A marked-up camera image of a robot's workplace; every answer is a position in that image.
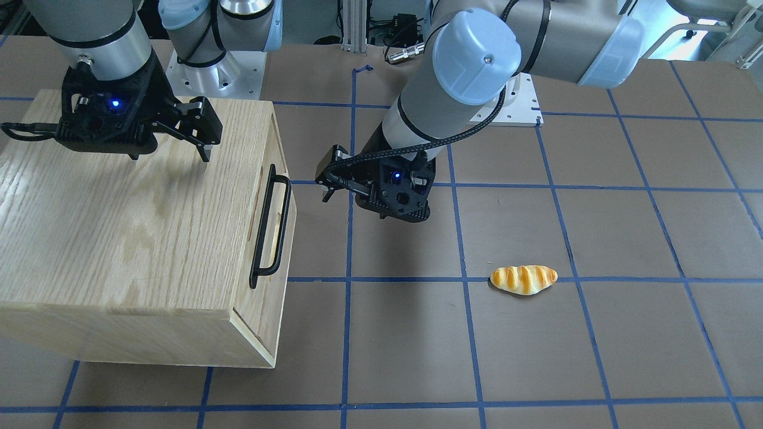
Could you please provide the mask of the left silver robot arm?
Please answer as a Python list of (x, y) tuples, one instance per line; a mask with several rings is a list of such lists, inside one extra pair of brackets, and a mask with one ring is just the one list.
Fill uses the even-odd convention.
[(641, 22), (615, 1), (436, 1), (420, 65), (363, 149), (317, 166), (327, 203), (347, 190), (380, 218), (418, 223), (437, 155), (491, 124), (521, 73), (613, 89), (634, 70)]

